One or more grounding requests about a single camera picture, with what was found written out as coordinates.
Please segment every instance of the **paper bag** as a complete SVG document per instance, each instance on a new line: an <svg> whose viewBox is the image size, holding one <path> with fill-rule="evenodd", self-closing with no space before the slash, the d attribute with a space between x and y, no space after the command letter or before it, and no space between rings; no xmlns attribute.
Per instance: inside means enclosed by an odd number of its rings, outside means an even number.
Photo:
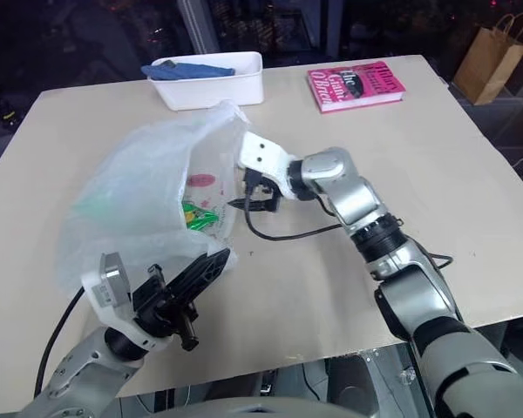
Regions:
<svg viewBox="0 0 523 418"><path fill-rule="evenodd" d="M517 41L523 26L515 37L509 36L519 17L523 13L507 14L491 30L480 28L459 66L453 83L474 105L492 102L523 57L523 44Z"/></svg>

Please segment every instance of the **book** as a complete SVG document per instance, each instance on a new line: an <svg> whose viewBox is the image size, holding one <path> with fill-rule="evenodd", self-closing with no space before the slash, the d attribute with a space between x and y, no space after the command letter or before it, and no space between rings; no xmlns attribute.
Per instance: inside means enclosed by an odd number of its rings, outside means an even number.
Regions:
<svg viewBox="0 0 523 418"><path fill-rule="evenodd" d="M308 71L322 113L398 102L405 89L384 61Z"/></svg>

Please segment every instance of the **blue cloth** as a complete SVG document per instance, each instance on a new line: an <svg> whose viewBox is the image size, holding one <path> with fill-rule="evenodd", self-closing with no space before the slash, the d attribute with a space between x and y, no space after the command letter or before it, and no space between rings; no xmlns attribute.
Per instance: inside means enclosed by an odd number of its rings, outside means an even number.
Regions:
<svg viewBox="0 0 523 418"><path fill-rule="evenodd" d="M170 61L165 63L144 65L141 67L141 72L153 80L182 80L186 78L212 78L234 75L233 68L213 67L204 64L174 64Z"/></svg>

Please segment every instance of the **beige table surface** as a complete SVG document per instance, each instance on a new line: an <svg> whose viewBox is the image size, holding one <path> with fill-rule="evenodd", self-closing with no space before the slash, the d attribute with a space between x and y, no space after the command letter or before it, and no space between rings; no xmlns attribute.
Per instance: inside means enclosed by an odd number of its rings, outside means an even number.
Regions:
<svg viewBox="0 0 523 418"><path fill-rule="evenodd" d="M311 65L264 71L265 102L243 110L253 131L298 156L332 145L349 150L405 231L455 257L445 276L469 324L523 315L522 182L421 57L386 61L407 89L401 103L321 115L305 80ZM147 81L46 91L0 159L0 412L31 399L45 342L68 302L53 277L68 206L129 131L174 117ZM254 222L291 233L329 218L315 202L284 202ZM343 231L275 243L237 218L232 240L238 267L197 300L199 347L185 353L173 344L150 354L121 394L396 342ZM95 325L83 300L47 376Z"/></svg>

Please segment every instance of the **silver robot arm segment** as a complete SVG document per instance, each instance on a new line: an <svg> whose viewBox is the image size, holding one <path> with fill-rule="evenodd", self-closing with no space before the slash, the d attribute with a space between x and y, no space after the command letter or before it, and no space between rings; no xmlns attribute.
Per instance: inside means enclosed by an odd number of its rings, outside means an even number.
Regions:
<svg viewBox="0 0 523 418"><path fill-rule="evenodd" d="M348 152L330 148L293 161L289 185L325 194L367 262L391 332L408 341L440 417L523 416L523 378L466 326L430 255L406 236Z"/></svg>

